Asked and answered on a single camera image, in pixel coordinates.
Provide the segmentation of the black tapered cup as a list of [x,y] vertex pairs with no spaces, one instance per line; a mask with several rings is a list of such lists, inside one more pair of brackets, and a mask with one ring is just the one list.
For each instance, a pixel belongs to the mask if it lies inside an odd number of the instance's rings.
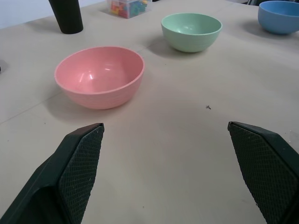
[[48,0],[59,28],[64,34],[76,34],[83,30],[78,0]]

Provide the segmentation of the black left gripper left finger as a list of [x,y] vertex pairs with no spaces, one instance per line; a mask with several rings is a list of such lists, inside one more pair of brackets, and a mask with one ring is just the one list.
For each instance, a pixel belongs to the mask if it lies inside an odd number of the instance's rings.
[[67,134],[31,175],[0,224],[81,224],[100,159],[104,125]]

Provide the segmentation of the blue plastic bowl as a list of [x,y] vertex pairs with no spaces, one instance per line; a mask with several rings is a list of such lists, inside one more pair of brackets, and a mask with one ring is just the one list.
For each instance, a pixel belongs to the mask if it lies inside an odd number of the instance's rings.
[[273,34],[289,35],[299,31],[299,3],[272,0],[259,4],[258,22]]

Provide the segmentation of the green plastic bowl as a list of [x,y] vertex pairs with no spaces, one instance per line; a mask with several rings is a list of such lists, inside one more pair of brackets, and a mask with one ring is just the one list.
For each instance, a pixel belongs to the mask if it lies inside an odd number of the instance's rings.
[[174,49],[196,53],[209,48],[218,38],[222,23],[198,13],[170,14],[161,20],[163,36]]

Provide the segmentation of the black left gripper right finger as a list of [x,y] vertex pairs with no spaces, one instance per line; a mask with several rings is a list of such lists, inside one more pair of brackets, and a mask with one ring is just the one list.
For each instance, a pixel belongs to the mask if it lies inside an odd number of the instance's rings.
[[230,121],[242,177],[267,224],[299,224],[299,154],[277,133]]

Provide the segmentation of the pink plastic bowl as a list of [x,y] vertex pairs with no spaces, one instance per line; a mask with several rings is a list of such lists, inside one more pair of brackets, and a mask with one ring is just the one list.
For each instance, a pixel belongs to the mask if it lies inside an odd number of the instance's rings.
[[74,103],[96,110],[118,107],[138,91],[145,71],[135,51],[100,46],[78,51],[60,62],[56,84]]

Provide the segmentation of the clear box of colourful pieces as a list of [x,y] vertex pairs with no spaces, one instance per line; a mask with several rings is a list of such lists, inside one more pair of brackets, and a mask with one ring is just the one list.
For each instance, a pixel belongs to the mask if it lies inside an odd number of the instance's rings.
[[151,10],[152,0],[106,0],[109,13],[130,19]]

